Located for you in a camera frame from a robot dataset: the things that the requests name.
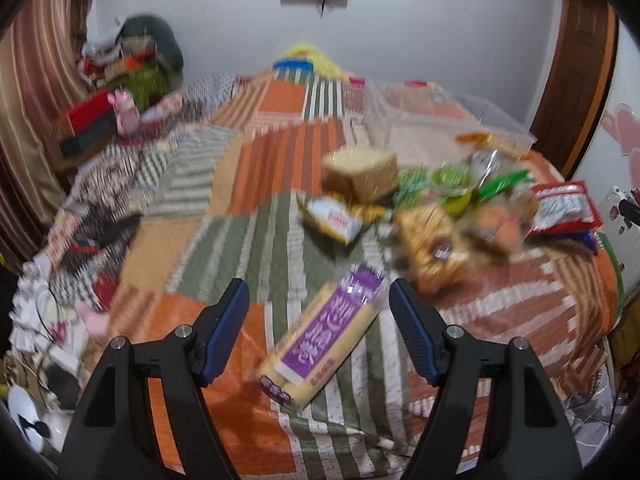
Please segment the purple yellow biscuit pack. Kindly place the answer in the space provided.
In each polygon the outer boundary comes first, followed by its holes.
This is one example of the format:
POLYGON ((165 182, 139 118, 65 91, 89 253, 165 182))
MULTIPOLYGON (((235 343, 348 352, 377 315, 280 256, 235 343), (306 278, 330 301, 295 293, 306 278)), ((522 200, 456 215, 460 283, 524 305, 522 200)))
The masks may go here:
POLYGON ((383 307, 383 271, 354 264, 326 282, 256 372, 262 390, 304 408, 352 353, 383 307))

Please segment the yellow white snack packet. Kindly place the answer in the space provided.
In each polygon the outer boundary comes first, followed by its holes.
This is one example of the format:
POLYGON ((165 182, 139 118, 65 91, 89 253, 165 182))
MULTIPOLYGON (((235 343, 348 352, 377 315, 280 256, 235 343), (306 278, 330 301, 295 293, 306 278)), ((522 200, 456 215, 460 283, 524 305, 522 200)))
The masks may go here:
POLYGON ((297 195, 296 203, 303 222, 345 247, 368 226, 392 218, 385 207, 347 203, 340 196, 297 195))

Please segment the blue snack bag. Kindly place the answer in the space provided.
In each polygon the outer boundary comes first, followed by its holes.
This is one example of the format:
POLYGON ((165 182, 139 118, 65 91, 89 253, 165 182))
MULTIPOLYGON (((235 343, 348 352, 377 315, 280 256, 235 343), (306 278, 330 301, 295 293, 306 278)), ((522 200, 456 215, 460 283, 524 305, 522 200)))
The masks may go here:
POLYGON ((596 236, 591 231, 564 232, 564 233, 533 233, 528 237, 533 242, 548 245, 554 248, 562 248, 581 254, 598 254, 596 236))

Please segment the orange cracker pack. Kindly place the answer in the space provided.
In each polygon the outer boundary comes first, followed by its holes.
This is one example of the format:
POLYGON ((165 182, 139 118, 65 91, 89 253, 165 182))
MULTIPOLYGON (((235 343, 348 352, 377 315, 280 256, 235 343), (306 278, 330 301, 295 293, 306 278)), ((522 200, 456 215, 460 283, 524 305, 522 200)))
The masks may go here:
POLYGON ((470 264, 468 244, 442 206, 430 203, 399 209, 393 219, 411 279, 421 292, 434 295, 462 280, 470 264))

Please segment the orange buns clear bag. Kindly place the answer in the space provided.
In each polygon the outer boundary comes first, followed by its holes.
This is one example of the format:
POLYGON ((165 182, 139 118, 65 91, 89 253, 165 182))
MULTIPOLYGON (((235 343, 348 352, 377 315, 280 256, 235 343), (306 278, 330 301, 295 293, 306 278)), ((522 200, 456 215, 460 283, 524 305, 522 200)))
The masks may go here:
POLYGON ((461 232, 491 255, 519 256, 537 210, 535 194, 529 188, 517 188, 478 203, 461 220, 461 232))

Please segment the red black box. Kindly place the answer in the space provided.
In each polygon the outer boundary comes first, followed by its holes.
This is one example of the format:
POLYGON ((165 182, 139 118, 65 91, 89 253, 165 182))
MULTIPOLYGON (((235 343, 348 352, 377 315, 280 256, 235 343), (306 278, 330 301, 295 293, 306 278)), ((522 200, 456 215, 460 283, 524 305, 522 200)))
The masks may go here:
POLYGON ((53 131, 64 158, 84 154, 117 131, 112 97, 108 90, 96 92, 54 122, 53 131))

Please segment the patchwork striped bedspread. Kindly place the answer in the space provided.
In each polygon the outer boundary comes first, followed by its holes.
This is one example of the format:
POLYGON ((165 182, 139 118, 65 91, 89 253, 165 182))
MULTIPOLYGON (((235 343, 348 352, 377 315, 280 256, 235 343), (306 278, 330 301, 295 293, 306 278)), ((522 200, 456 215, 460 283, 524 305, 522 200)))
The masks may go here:
MULTIPOLYGON (((476 247, 461 220, 484 200, 565 182, 537 153, 493 134, 459 136, 473 151, 457 162, 476 177, 454 224, 470 264, 437 294, 411 279, 393 194, 373 204, 390 220, 345 247, 303 222, 297 195, 340 196, 322 183, 322 157, 370 146, 363 87, 300 70, 242 84, 209 117, 162 140, 110 148, 81 170, 49 246, 26 264, 15 298, 20 320, 43 325, 12 340, 32 354, 48 410, 73 414, 110 341, 164 338, 243 280, 250 305, 222 374, 204 388, 209 416, 235 479, 369 479, 403 474, 427 444, 427 479, 488 460, 489 423, 550 404, 532 435, 552 469, 580 457, 563 408, 604 362, 600 342, 620 315, 620 280, 600 228, 598 254, 530 240, 519 256, 476 247), (328 281, 354 264, 383 271, 383 307, 358 346, 304 408, 262 390, 260 364, 328 281)), ((149 381, 153 422, 168 468, 181 462, 162 383, 149 381)))

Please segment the sliced bread loaf bag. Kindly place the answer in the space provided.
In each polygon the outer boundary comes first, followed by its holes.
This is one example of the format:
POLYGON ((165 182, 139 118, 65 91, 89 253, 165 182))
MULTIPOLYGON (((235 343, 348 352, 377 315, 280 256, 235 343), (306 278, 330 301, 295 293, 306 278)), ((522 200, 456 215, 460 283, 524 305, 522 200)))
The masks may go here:
POLYGON ((392 194, 398 185, 397 156, 370 146, 346 146, 322 157, 322 183, 362 204, 392 194))

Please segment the striped brown curtain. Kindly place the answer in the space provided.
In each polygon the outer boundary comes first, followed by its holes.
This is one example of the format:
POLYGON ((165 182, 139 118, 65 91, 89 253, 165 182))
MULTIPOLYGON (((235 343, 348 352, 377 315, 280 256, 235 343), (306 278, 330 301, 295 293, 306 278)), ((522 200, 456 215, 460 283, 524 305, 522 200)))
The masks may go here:
POLYGON ((83 99, 77 61, 92 0, 21 0, 1 29, 1 257, 18 268, 64 198, 53 124, 83 99))

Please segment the green jelly cup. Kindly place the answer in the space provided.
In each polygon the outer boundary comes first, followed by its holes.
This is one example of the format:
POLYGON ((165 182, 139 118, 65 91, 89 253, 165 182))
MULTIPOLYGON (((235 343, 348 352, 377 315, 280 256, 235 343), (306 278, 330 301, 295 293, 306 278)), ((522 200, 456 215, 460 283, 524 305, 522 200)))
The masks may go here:
POLYGON ((431 182, 448 214, 460 217, 471 205, 477 180, 469 165, 442 165, 432 171, 431 182))

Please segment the wooden door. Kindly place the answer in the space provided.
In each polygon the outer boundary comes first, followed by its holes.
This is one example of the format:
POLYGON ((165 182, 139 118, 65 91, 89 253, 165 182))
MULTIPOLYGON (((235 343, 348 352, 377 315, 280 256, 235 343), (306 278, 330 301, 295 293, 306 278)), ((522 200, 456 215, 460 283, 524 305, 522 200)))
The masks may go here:
POLYGON ((558 40, 530 131, 563 177, 571 177, 597 129, 616 58, 618 17, 606 0, 562 0, 558 40))

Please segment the white desk fan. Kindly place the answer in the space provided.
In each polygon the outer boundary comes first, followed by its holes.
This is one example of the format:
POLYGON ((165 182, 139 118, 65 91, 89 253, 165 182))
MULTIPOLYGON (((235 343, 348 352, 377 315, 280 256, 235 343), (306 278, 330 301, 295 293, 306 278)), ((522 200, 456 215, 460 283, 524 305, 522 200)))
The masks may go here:
POLYGON ((20 386, 9 388, 8 408, 15 426, 33 451, 51 456, 63 451, 71 412, 48 410, 20 386))

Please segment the red white snack bag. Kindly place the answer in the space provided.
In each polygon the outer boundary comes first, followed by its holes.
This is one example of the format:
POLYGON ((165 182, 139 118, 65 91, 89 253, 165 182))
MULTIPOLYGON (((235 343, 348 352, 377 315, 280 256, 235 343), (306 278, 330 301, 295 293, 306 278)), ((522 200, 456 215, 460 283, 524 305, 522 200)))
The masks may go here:
POLYGON ((603 224, 584 181, 536 184, 532 191, 538 208, 530 222, 531 236, 582 233, 603 224))

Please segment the colourful yellow blanket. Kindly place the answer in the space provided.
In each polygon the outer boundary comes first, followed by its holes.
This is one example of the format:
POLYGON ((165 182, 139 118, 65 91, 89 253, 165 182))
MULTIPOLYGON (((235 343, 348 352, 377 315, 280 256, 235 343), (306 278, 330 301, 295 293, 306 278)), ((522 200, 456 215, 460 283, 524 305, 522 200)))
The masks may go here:
POLYGON ((294 44, 272 64, 272 68, 301 68, 323 78, 342 81, 352 76, 312 44, 294 44))

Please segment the clothes pile with green bag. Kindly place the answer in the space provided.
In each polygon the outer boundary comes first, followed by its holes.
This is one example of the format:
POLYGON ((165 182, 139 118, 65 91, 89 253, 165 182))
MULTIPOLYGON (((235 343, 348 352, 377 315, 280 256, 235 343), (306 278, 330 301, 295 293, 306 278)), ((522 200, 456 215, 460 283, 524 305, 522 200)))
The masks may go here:
POLYGON ((117 20, 103 38, 87 41, 77 68, 93 90, 126 90, 139 112, 182 84, 184 58, 169 24, 155 14, 117 20))

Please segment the green snack packet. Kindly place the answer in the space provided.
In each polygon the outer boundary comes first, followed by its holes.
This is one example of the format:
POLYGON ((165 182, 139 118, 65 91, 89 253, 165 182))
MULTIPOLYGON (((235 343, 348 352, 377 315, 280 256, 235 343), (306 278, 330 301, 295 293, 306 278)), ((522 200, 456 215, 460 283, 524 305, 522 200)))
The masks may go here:
POLYGON ((393 194, 395 209, 420 206, 436 200, 430 177, 423 167, 402 170, 399 174, 398 188, 393 194))

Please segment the pink plush toy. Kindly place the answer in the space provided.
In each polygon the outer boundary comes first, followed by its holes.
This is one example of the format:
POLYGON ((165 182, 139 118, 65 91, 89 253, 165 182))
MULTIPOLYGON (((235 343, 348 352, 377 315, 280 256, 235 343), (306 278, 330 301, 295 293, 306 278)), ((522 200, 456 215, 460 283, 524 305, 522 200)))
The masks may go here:
POLYGON ((131 136, 140 127, 140 112, 128 90, 114 89, 107 96, 114 110, 116 128, 120 136, 131 136))

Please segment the clear plastic storage bin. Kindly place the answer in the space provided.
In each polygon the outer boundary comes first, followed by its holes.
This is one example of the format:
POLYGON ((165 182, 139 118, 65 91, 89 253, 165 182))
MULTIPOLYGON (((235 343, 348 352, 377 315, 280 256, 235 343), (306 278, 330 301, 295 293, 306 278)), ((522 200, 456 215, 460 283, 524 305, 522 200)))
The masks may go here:
POLYGON ((429 82, 377 82, 363 87, 363 123, 369 142, 397 155, 402 166, 437 166, 471 154, 459 136, 493 134, 511 148, 528 152, 535 138, 494 102, 448 92, 429 82))

